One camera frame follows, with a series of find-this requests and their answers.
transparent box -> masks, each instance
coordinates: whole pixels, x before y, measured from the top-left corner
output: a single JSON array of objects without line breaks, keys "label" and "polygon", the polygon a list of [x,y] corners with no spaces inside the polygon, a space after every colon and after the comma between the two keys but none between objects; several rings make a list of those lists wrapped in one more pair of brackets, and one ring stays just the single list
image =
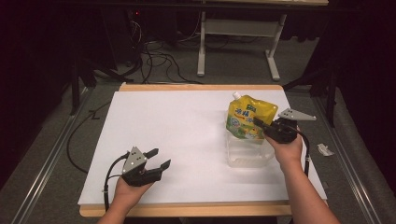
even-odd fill
[{"label": "transparent box", "polygon": [[239,139],[226,130],[228,164],[235,168],[260,168],[275,156],[265,139]]}]

gray carpet floor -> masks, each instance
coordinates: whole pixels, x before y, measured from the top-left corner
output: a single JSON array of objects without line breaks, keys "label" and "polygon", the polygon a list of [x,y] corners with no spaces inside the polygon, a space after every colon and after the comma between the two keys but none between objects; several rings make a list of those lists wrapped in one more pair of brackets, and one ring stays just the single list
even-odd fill
[{"label": "gray carpet floor", "polygon": [[[304,71],[317,41],[299,43],[296,39],[280,41],[276,51],[276,65],[281,76],[279,82],[270,78],[269,68],[263,56],[265,46],[271,41],[265,38],[252,39],[247,37],[233,37],[225,46],[224,39],[209,39],[206,50],[206,70],[204,77],[196,76],[198,45],[196,41],[179,43],[176,47],[169,47],[160,43],[148,46],[150,52],[169,53],[179,66],[180,75],[189,80],[205,84],[278,84],[283,85],[298,78]],[[149,72],[150,66],[143,55],[143,74]],[[163,56],[153,59],[153,67],[148,83],[173,82],[182,80],[177,74],[174,63],[170,65]],[[120,64],[119,72],[127,67]],[[137,83],[143,80],[140,72],[131,75]],[[111,101],[114,91],[120,87],[120,82],[97,78],[96,88],[84,93],[86,103],[76,117],[75,126],[82,122],[89,110]],[[317,121],[301,121],[299,125],[311,142],[311,157],[318,170],[318,175],[328,195],[328,204],[342,223],[396,223],[396,202],[384,177],[378,171],[347,113],[342,95],[337,92],[334,115],[335,128],[329,128],[323,116],[321,98],[312,98],[306,91],[309,87],[299,87],[287,92],[292,108],[318,117]],[[31,148],[18,165],[17,169],[0,192],[0,223],[11,223],[18,214],[23,200],[35,182],[41,167],[46,162],[66,122],[70,119],[71,90],[64,93],[63,102],[48,116],[42,124],[42,130],[33,142]],[[96,113],[99,119],[87,119],[77,129],[70,140],[70,152],[76,164],[88,169],[99,135],[106,119],[108,105]],[[323,157],[317,150],[317,144],[324,144],[335,155]],[[67,159],[66,142],[62,144],[59,159],[50,176],[37,192],[32,210],[26,214],[25,223],[95,223],[97,218],[86,218],[79,214],[78,198],[82,191],[86,175],[77,170]],[[367,216],[365,203],[360,200],[350,169],[357,174],[360,185],[369,197],[369,203],[374,208],[375,217]],[[289,217],[278,217],[277,223],[288,223]],[[147,220],[130,219],[128,223],[148,223]],[[156,219],[152,223],[175,223],[174,219]]]}]

